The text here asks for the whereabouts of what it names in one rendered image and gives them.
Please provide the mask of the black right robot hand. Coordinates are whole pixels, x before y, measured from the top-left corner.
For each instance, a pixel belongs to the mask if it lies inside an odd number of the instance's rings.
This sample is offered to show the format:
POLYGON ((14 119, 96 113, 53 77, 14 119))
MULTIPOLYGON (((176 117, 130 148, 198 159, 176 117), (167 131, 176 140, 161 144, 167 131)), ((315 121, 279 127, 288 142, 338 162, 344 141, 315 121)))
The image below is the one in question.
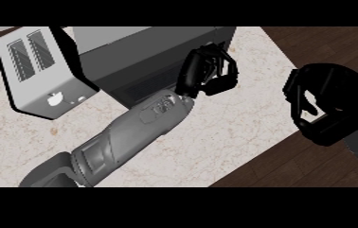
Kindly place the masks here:
POLYGON ((335 63, 309 63, 289 73, 282 93, 291 103, 291 119, 301 135, 321 146, 331 146, 358 131, 358 72, 335 63), (313 122, 300 115, 318 110, 306 99, 315 96, 323 116, 313 122))

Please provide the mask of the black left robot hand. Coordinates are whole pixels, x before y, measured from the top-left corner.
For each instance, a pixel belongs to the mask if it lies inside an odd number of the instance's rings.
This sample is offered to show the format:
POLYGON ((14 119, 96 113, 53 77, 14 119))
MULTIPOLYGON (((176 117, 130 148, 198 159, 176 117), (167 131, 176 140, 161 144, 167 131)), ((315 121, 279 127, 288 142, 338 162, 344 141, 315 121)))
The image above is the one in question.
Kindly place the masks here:
POLYGON ((202 91, 213 96, 230 90, 238 84, 238 66, 226 51, 217 44, 199 46, 184 59, 174 93, 196 98, 202 91))

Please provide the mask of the dark grey microwave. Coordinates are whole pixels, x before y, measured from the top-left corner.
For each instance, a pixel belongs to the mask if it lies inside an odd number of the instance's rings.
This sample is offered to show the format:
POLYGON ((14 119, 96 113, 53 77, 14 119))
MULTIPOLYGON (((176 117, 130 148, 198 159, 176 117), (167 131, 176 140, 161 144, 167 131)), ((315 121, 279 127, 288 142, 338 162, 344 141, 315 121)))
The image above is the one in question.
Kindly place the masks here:
POLYGON ((127 108, 174 87, 189 52, 230 44, 230 26, 76 26, 84 76, 127 108))

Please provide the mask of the silver two-slot toaster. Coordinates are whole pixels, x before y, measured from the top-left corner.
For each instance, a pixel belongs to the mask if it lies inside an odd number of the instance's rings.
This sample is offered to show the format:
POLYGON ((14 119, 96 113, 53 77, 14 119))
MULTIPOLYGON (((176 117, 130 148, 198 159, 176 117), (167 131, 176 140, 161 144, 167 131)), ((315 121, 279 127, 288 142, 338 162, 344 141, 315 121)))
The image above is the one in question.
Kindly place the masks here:
POLYGON ((16 26, 0 33, 0 72, 13 110, 44 119, 59 118, 99 92, 59 26, 16 26))

